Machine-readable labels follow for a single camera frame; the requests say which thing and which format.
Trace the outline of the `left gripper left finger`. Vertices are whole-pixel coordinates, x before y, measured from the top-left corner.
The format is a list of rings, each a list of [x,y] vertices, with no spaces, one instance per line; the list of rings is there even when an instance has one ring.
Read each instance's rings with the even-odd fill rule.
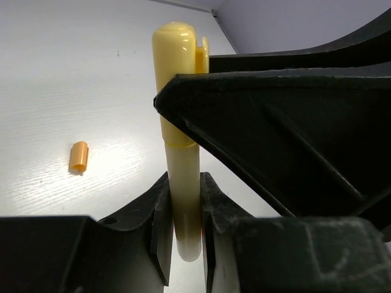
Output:
[[[2,292],[162,292],[173,241],[168,176],[96,221],[1,218]]]

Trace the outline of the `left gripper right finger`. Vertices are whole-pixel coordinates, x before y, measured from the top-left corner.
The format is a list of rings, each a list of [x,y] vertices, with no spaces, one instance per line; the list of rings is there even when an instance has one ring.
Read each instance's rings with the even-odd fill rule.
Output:
[[[200,176],[207,292],[389,292],[390,253],[358,217],[256,218]]]

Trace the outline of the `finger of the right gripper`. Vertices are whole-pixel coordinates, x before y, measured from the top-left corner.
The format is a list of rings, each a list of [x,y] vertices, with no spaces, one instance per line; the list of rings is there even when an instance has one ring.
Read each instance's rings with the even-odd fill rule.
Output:
[[[156,110],[283,215],[390,216],[390,73],[180,75]]]
[[[210,57],[210,72],[350,68],[390,72],[390,10],[354,32],[312,48]]]

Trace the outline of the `orange marker cap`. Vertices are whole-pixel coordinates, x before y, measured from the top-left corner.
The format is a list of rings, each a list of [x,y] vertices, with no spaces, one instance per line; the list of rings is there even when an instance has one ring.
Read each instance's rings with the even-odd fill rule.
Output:
[[[83,174],[87,170],[88,159],[89,146],[87,142],[74,143],[70,151],[69,171],[74,174]]]

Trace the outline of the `yellow highlighter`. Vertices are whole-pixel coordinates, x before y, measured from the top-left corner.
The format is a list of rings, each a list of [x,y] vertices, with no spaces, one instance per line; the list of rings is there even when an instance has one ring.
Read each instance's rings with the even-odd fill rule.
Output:
[[[152,50],[157,91],[176,74],[209,72],[208,41],[204,37],[198,46],[196,31],[187,23],[170,22],[154,31]],[[193,262],[202,250],[199,145],[165,118],[160,123],[178,254]]]

